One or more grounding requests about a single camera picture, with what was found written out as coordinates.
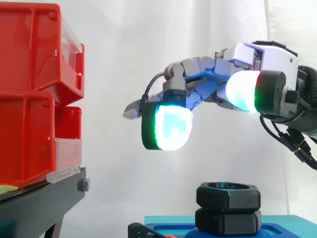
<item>black clamp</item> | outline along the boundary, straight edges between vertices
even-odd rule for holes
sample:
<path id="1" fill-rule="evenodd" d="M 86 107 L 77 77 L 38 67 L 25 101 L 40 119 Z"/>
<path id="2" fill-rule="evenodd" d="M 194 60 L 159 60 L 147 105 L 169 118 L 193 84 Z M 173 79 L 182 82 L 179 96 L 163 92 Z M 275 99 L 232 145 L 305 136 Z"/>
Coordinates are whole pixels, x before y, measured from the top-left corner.
<path id="1" fill-rule="evenodd" d="M 131 223 L 128 226 L 128 238 L 166 238 L 166 237 L 142 225 L 141 223 Z"/>

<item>glowing fingertip sensor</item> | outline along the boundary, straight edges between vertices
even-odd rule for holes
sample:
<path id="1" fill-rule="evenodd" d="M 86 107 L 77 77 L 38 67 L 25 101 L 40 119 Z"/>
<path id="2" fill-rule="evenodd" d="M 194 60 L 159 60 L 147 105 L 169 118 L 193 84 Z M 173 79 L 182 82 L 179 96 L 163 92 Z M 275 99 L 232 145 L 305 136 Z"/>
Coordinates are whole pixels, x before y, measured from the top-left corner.
<path id="1" fill-rule="evenodd" d="M 188 140 L 193 114 L 185 107 L 149 103 L 142 113 L 142 142 L 150 150 L 177 150 Z"/>
<path id="2" fill-rule="evenodd" d="M 256 113 L 256 84 L 260 71 L 245 70 L 232 75 L 226 85 L 228 101 L 245 111 Z"/>

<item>green led light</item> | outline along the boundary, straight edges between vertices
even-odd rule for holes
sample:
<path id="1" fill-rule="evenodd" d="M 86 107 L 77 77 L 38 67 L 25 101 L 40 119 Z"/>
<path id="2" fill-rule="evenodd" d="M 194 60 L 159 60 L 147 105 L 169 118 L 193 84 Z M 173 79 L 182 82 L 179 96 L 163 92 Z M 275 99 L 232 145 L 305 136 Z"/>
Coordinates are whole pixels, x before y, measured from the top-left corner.
<path id="1" fill-rule="evenodd" d="M 193 114 L 181 106 L 159 106 L 155 114 L 155 138 L 161 150 L 177 150 L 188 140 Z"/>
<path id="2" fill-rule="evenodd" d="M 259 74 L 260 71 L 245 70 L 232 75 L 226 85 L 228 101 L 242 110 L 257 112 L 254 100 Z"/>

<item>screw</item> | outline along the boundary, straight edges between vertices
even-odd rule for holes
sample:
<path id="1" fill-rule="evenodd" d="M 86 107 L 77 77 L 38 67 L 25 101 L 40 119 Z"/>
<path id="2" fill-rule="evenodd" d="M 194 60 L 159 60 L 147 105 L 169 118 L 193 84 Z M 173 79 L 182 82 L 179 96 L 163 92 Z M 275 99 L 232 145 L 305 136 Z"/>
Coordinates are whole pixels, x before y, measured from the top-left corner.
<path id="1" fill-rule="evenodd" d="M 78 181 L 77 190 L 79 192 L 88 192 L 90 188 L 90 180 L 89 178 L 81 179 Z"/>
<path id="2" fill-rule="evenodd" d="M 141 232 L 138 232 L 135 234 L 134 236 L 135 238 L 142 238 L 143 237 L 143 234 Z"/>

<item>stacked storage bins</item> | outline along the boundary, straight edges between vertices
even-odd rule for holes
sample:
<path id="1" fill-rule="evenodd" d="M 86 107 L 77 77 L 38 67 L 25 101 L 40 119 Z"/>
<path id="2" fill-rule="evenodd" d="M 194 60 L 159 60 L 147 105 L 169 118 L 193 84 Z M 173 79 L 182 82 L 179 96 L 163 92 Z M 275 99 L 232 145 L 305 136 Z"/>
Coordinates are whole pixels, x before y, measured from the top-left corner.
<path id="1" fill-rule="evenodd" d="M 0 185 L 79 173 L 84 46 L 48 3 L 0 2 Z"/>

